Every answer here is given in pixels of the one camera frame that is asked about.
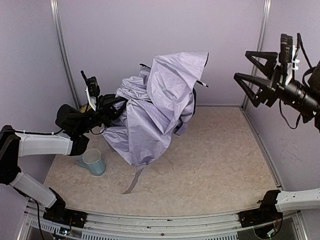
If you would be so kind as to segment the lilac folding umbrella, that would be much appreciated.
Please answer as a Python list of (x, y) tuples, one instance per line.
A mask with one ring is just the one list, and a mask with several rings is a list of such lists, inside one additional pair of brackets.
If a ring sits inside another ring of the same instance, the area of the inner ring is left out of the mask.
[(195, 114), (195, 84), (201, 81), (208, 62), (207, 51), (158, 55), (151, 66), (141, 66), (138, 75), (123, 79), (116, 97), (125, 107), (114, 126), (105, 129), (106, 142), (131, 166), (135, 176), (124, 192), (130, 194), (143, 169), (159, 159), (170, 146), (172, 136), (182, 135)]

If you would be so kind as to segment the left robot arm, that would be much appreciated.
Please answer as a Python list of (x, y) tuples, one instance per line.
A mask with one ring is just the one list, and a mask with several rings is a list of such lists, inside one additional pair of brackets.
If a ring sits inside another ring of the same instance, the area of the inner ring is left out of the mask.
[(100, 95), (95, 106), (80, 112), (63, 104), (55, 123), (58, 132), (28, 132), (5, 125), (0, 131), (0, 182), (45, 208), (43, 218), (71, 227), (83, 228), (87, 213), (66, 208), (63, 198), (52, 188), (32, 178), (18, 166), (18, 159), (35, 155), (80, 156), (88, 146), (85, 135), (93, 128), (109, 128), (126, 109), (127, 100), (114, 94)]

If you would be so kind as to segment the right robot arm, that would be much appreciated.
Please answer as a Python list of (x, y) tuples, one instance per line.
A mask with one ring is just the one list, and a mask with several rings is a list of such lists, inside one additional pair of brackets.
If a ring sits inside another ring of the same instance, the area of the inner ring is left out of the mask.
[[(244, 90), (254, 107), (265, 104), (271, 107), (277, 100), (299, 112), (304, 123), (314, 120), (320, 127), (320, 67), (311, 67), (308, 85), (288, 74), (288, 66), (294, 63), (290, 53), (247, 51), (245, 57), (265, 77), (235, 73), (234, 80)], [(320, 207), (318, 188), (303, 191), (269, 190), (258, 208), (241, 211), (239, 220), (243, 228), (260, 225), (281, 218), (286, 211), (310, 210)]]

